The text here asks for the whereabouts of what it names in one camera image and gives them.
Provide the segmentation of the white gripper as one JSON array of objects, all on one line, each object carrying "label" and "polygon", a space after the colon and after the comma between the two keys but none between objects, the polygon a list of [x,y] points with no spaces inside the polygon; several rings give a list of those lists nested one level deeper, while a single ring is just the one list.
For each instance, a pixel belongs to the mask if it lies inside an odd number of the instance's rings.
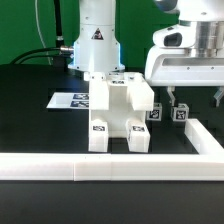
[{"label": "white gripper", "polygon": [[214,95],[218,107],[224,97],[224,58],[188,57],[183,49],[153,46],[146,60],[145,79],[150,86],[167,87],[172,107],[177,103],[175,87],[221,86]]}]

